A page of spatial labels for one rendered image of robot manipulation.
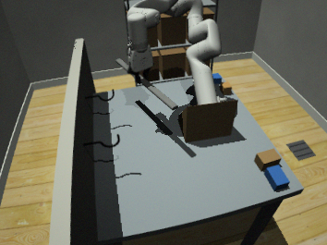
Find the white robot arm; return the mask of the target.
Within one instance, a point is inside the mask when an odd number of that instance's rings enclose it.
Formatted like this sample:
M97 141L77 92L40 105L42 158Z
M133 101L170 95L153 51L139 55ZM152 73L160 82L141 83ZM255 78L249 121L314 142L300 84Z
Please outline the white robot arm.
M226 98L219 98L216 95L212 70L205 64L222 52L220 32L213 19L203 20L201 0L143 0L136 3L127 12L129 44L125 51L126 55L128 48L141 50L148 47L147 29L154 28L160 23L161 14L180 18L188 11L188 40L193 45L187 49L186 56L192 73L197 104L225 102Z

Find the grey wall panel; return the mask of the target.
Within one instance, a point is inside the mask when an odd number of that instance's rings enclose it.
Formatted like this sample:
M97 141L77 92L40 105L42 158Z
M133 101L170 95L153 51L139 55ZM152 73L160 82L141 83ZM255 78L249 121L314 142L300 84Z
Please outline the grey wall panel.
M94 93L94 82L90 70L84 91L90 64L85 48L84 38L76 39L57 148L49 245L100 245L93 144L83 145L93 142L91 98L85 97Z

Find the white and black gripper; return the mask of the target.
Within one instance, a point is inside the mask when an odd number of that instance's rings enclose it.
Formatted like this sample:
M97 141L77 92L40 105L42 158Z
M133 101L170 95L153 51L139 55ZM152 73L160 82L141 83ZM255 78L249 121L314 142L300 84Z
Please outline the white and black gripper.
M135 61L134 61L135 60ZM130 62L130 64L129 64ZM151 47L148 44L148 47L141 50L134 50L128 48L128 74L133 74L136 78L136 82L141 84L139 72L143 71L143 78L148 80L148 73L151 67L154 66ZM132 69L132 70L131 70ZM132 72L133 71L133 72Z

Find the blue rectangular block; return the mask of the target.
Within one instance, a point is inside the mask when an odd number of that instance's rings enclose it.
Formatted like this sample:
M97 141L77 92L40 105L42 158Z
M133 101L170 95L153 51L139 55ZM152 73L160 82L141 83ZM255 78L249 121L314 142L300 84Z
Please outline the blue rectangular block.
M219 84L222 82L222 77L219 75L219 73L213 73L212 76L214 84Z
M279 165L267 167L264 172L274 191L287 188L290 181Z

